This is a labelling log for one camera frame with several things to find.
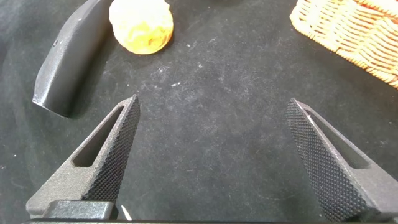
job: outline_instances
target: yellow sponge ball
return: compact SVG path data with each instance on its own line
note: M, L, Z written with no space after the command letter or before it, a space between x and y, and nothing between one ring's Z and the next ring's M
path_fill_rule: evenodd
M135 54L153 54L172 37L173 16L164 0L114 0L109 20L116 40Z

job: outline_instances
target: wicker basket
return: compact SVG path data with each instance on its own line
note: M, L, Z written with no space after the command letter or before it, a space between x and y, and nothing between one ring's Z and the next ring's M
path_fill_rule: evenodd
M298 0L302 34L398 88L398 0Z

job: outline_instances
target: gray handle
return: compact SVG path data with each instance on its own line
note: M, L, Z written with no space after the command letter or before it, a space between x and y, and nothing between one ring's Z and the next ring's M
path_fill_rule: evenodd
M37 74L33 102L68 116L87 66L109 31L113 0L88 0L63 25Z

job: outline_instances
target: textured gripper pad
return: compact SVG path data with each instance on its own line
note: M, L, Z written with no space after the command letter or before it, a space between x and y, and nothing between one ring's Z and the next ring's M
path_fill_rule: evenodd
M366 201L326 149L304 109L289 102L287 122L327 219L342 222L368 212Z
M110 143L105 159L99 166L89 190L82 198L83 200L115 202L118 197L140 117L137 98L128 107L126 115L120 121L116 135L112 136L113 141Z

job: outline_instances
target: black fabric surface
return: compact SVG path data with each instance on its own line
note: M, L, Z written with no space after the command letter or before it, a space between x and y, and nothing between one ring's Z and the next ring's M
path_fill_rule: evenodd
M0 222L121 100L141 120L118 204L135 219L323 220L284 118L310 105L398 179L398 91L299 34L295 1L169 0L172 42L138 56L109 34L71 119L31 103L36 74L83 0L0 0Z

